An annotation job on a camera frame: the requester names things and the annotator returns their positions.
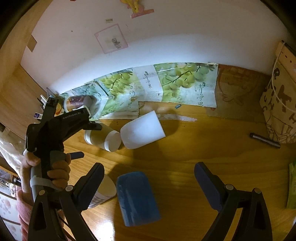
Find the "pink sticker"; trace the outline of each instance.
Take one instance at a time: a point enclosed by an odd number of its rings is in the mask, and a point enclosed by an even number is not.
[[[128,44],[118,24],[114,24],[94,34],[104,54],[128,48]]]
[[[131,18],[136,18],[136,17],[143,16],[150,13],[154,13],[154,9],[144,10],[144,7],[142,5],[139,5],[139,12],[133,13],[131,15]]]

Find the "sticker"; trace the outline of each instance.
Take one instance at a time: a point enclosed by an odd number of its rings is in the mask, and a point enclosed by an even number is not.
[[[128,48],[128,44],[118,24],[112,25],[95,33],[104,54]]]
[[[113,18],[107,18],[105,21],[106,23],[113,23]]]
[[[43,114],[35,113],[34,118],[35,119],[38,119],[38,120],[41,120],[42,119],[42,116],[43,116]]]

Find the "white plastic cup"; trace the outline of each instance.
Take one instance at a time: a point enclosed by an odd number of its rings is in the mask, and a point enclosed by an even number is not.
[[[128,149],[136,149],[165,137],[155,111],[127,123],[121,128],[120,134]]]
[[[86,143],[90,145],[98,146],[106,151],[114,152],[118,150],[121,144],[120,133],[113,130],[109,126],[102,122],[96,121],[102,125],[100,131],[86,130],[84,133],[84,139]]]
[[[99,204],[109,200],[110,198],[113,198],[114,196],[116,196],[116,186],[111,178],[105,174],[98,190],[96,191],[96,194],[89,205],[89,208],[94,208]]]

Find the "white wall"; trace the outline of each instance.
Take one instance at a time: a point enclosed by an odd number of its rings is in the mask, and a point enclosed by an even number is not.
[[[270,74],[281,21],[260,0],[142,0],[155,13],[130,18],[119,0],[53,0],[21,65],[59,93],[102,75],[163,62],[216,62]],[[129,48],[104,54],[94,34],[113,18]]]

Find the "yellow decoration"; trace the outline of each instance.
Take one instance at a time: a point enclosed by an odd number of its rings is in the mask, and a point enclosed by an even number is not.
[[[133,10],[133,13],[139,12],[139,1],[140,0],[120,0],[122,3],[127,4]]]

